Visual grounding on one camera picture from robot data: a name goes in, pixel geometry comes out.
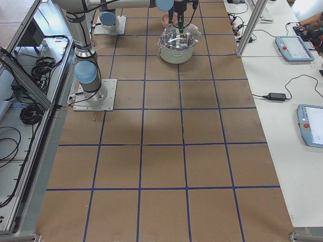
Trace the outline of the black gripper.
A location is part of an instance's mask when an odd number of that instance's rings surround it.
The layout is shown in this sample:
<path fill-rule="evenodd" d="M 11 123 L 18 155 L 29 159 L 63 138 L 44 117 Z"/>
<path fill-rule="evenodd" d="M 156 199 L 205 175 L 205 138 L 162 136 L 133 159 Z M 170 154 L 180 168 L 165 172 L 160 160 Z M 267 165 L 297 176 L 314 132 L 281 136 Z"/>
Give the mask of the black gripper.
<path fill-rule="evenodd" d="M 179 33 L 184 33 L 184 13 L 187 10 L 187 1 L 174 1 L 173 6 L 170 8 L 169 14 L 169 23 L 173 23 L 174 13 L 177 14 L 177 23 Z"/>

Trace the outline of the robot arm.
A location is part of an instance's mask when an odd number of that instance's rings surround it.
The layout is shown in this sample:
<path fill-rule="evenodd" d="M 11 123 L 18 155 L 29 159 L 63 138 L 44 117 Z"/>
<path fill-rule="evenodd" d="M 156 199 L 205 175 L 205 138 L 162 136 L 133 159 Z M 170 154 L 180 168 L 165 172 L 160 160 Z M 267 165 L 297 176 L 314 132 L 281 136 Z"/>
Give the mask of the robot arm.
<path fill-rule="evenodd" d="M 75 55 L 79 59 L 90 60 L 95 57 L 95 48 L 87 27 L 86 14 L 97 9 L 108 13 L 108 21 L 104 25 L 114 28 L 117 24 L 116 9 L 158 8 L 169 12 L 169 23 L 172 23 L 173 13 L 177 14 L 180 32 L 185 29 L 184 13 L 189 1 L 56 1 L 58 7 L 65 13 L 68 28 L 75 43 Z"/>
<path fill-rule="evenodd" d="M 104 11 L 99 13 L 96 26 L 99 26 L 103 32 L 115 33 L 119 25 L 119 20 L 114 12 Z"/>

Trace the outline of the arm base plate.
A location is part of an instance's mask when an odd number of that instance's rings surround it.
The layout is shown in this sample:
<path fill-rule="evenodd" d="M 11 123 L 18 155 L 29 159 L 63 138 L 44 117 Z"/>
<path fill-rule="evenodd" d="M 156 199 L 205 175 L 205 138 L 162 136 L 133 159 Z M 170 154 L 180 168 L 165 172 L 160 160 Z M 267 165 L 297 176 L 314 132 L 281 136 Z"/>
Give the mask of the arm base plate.
<path fill-rule="evenodd" d="M 113 25 L 108 25 L 108 20 L 99 16 L 94 28 L 94 35 L 124 35 L 126 29 L 126 16 L 116 16 Z"/>
<path fill-rule="evenodd" d="M 78 92 L 83 92 L 77 95 L 75 104 L 73 104 L 74 111 L 113 111 L 114 101 L 117 89 L 117 79 L 103 79 L 101 88 L 90 99 L 90 93 L 84 92 L 81 84 L 79 84 Z"/>

